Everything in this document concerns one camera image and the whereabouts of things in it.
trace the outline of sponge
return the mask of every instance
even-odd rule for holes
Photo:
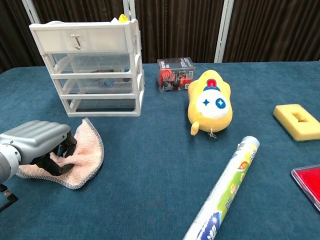
[[[320,140],[320,122],[299,104],[277,105],[273,116],[297,142]]]

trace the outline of towel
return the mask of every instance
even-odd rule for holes
[[[74,164],[69,172],[60,176],[52,176],[36,165],[21,165],[16,175],[23,179],[53,181],[72,190],[81,188],[99,171],[104,161],[104,145],[100,134],[88,118],[82,120],[74,138],[77,144],[73,155],[61,157],[56,156],[53,152],[50,154],[50,158],[61,167],[65,164]]]

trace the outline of star-shaped eye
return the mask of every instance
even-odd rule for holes
[[[224,109],[226,107],[226,103],[222,98],[218,98],[215,101],[215,105],[219,108],[219,109]]]
[[[210,102],[206,99],[203,103],[207,106],[207,104]]]

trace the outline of gray robotic hand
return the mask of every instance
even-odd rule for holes
[[[57,122],[33,120],[0,134],[0,184],[14,176],[19,165],[37,165],[53,176],[67,173],[73,164],[60,167],[50,153],[68,157],[77,140],[70,126]]]

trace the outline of red ink pad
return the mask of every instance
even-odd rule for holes
[[[320,164],[295,168],[291,171],[291,175],[320,211]]]

